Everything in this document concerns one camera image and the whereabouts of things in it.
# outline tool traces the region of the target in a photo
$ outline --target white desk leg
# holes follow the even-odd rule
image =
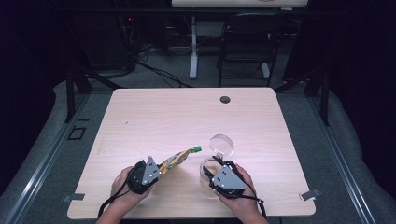
[[[191,20],[191,65],[190,65],[190,79],[197,78],[198,68],[198,53],[197,53],[197,34],[195,30],[195,17]]]

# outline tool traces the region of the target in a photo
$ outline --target person's right hand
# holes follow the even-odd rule
[[[236,169],[242,175],[244,181],[254,189],[253,181],[251,180],[251,177],[248,174],[248,172],[238,164],[236,164]],[[243,223],[245,224],[268,223],[267,220],[265,220],[265,218],[259,212],[259,208],[257,207],[257,201],[251,199],[245,199],[245,198],[228,199],[223,195],[219,194],[218,192],[216,193],[216,195],[218,195],[221,202],[227,205],[231,209],[233,214]],[[253,190],[250,187],[247,187],[245,189],[243,195],[252,196],[252,197],[255,196]]]

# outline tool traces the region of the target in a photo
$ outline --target hand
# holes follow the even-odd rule
[[[116,177],[111,187],[111,196],[114,195],[125,182],[129,172],[134,167],[130,166],[121,171],[121,174]],[[119,193],[120,196],[113,203],[111,203],[106,211],[100,216],[96,223],[119,223],[122,218],[132,209],[134,209],[138,203],[149,196],[152,186],[148,188],[143,194],[136,194],[130,191],[128,186],[125,186]]]
[[[238,164],[236,164],[235,166],[238,172],[244,178],[244,181],[254,189],[253,181],[251,180],[251,177],[248,174],[248,172]],[[250,187],[247,187],[243,192],[243,194],[254,197],[254,192]],[[259,212],[259,208],[257,207],[256,201],[250,199],[244,199],[244,198],[228,199],[219,193],[217,193],[216,195],[218,195],[220,201],[225,205],[227,205],[227,207],[231,209],[233,214],[243,223],[245,224],[268,223],[267,220],[265,220],[265,218]]]

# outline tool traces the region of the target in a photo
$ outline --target table top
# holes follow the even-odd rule
[[[228,96],[230,103],[220,101]],[[300,199],[309,191],[275,93],[269,88],[116,90],[93,143],[70,218],[96,218],[120,171],[152,156],[162,163],[190,147],[202,151],[161,176],[150,195],[125,218],[233,217],[213,191],[200,184],[200,164],[214,155],[212,136],[233,140],[224,158],[251,175],[268,216],[309,216],[316,208]]]
[[[173,7],[306,7],[308,0],[172,0]]]

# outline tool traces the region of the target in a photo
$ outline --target light wood surface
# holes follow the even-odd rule
[[[223,104],[219,98],[228,96]],[[223,133],[234,143],[225,158],[252,176],[268,216],[309,216],[312,201],[274,91],[269,88],[117,90],[109,102],[73,201],[70,218],[96,218],[120,171],[152,156],[157,163],[190,147],[190,154],[154,185],[150,195],[126,218],[233,217],[231,211],[200,184],[200,163],[214,155],[212,136]]]
[[[172,0],[173,7],[306,7],[308,0]]]

